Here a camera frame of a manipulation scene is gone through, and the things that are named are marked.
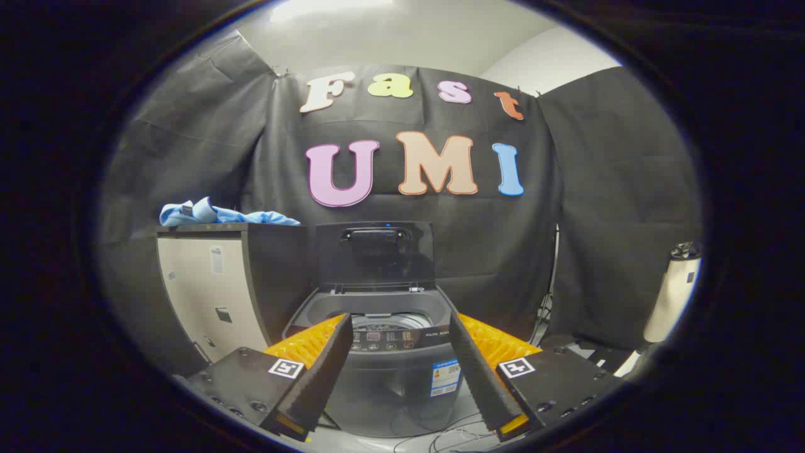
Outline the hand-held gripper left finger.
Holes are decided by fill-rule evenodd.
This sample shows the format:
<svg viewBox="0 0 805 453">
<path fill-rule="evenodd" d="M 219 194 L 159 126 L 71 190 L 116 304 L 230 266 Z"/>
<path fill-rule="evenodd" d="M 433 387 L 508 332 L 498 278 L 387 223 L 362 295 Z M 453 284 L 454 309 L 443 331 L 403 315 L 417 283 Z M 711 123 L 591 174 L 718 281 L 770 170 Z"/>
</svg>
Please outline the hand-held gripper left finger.
<svg viewBox="0 0 805 453">
<path fill-rule="evenodd" d="M 236 348 L 188 377 L 187 390 L 253 429 L 305 442 L 352 344 L 352 317 L 342 313 L 265 350 Z"/>
</svg>

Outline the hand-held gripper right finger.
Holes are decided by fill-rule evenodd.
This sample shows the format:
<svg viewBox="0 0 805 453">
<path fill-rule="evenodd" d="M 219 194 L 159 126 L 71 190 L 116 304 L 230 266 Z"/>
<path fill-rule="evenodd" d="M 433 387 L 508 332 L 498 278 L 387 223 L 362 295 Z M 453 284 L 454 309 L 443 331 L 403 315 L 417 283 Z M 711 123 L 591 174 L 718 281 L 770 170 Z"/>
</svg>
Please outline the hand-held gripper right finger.
<svg viewBox="0 0 805 453">
<path fill-rule="evenodd" d="M 543 350 L 457 311 L 449 338 L 475 406 L 501 442 L 563 429 L 607 405 L 623 386 L 566 347 Z"/>
</svg>

